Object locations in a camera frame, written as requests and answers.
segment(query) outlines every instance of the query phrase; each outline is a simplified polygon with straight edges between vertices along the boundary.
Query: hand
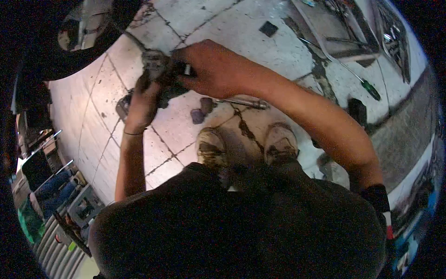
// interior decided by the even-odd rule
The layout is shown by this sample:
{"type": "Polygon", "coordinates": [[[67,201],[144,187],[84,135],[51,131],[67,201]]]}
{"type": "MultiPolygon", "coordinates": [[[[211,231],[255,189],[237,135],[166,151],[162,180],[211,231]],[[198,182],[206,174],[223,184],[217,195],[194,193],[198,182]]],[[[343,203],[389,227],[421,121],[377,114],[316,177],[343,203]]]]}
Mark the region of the hand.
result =
{"type": "Polygon", "coordinates": [[[125,133],[142,134],[157,113],[157,95],[161,87],[157,82],[148,84],[149,74],[144,72],[136,82],[132,101],[125,120],[125,133]]]}
{"type": "Polygon", "coordinates": [[[184,87],[214,98],[238,94],[256,96],[266,82],[278,76],[211,40],[176,50],[172,58],[190,64],[197,72],[197,78],[178,77],[184,87]]]}

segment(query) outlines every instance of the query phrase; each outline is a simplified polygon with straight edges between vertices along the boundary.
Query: right hand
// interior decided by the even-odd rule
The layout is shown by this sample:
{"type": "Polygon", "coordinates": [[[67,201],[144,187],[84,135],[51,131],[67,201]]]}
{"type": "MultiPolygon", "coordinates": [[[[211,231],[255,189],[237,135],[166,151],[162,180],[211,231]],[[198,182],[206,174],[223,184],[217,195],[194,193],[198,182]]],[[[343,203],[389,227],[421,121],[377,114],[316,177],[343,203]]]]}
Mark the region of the right hand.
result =
{"type": "Polygon", "coordinates": [[[277,75],[211,40],[176,50],[172,58],[190,64],[197,72],[197,78],[178,77],[184,87],[219,99],[238,94],[255,96],[262,84],[277,75]]]}

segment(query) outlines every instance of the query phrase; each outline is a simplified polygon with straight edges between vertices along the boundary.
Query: wrench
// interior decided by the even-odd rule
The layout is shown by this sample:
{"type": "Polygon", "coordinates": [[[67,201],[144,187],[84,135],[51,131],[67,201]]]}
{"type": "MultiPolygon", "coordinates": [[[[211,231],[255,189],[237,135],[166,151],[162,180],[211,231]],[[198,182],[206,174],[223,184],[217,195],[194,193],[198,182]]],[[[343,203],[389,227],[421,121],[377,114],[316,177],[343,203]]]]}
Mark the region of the wrench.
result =
{"type": "Polygon", "coordinates": [[[219,103],[232,103],[232,104],[240,104],[243,106],[256,108],[256,109],[267,109],[269,108],[269,105],[267,102],[259,100],[259,101],[248,101],[243,99],[237,99],[237,98],[230,98],[230,99],[215,99],[216,102],[219,103]]]}

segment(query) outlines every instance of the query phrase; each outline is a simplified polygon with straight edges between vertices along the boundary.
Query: shoe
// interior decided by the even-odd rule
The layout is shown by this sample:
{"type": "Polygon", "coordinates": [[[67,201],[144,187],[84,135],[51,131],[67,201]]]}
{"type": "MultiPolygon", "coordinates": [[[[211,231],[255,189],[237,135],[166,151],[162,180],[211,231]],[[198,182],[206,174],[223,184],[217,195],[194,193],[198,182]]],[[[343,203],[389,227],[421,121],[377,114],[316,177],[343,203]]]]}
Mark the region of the shoe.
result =
{"type": "Polygon", "coordinates": [[[74,176],[79,171],[79,168],[77,167],[77,165],[71,164],[69,170],[71,172],[71,176],[74,176]]]}
{"type": "Polygon", "coordinates": [[[275,123],[269,127],[265,139],[265,163],[271,165],[296,160],[298,152],[296,136],[287,124],[275,123]]]}
{"type": "Polygon", "coordinates": [[[212,169],[228,166],[226,146],[220,132],[215,128],[204,128],[196,142],[198,163],[212,169]]]}
{"type": "Polygon", "coordinates": [[[73,176],[73,180],[76,182],[76,184],[81,184],[83,186],[87,184],[87,181],[85,180],[81,171],[76,172],[76,174],[73,176]]]}

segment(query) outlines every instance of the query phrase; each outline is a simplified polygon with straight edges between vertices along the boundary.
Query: forearm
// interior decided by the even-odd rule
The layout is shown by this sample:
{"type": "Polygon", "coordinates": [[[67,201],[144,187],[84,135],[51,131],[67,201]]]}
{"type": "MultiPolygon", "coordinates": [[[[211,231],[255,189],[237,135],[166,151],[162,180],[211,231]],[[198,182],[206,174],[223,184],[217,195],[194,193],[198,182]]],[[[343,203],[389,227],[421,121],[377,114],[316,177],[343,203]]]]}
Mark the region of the forearm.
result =
{"type": "Polygon", "coordinates": [[[143,134],[124,134],[116,179],[116,202],[145,191],[143,156],[143,134]]]}
{"type": "Polygon", "coordinates": [[[279,75],[253,92],[287,114],[358,183],[382,183],[378,158],[364,129],[342,108],[279,75]]]}

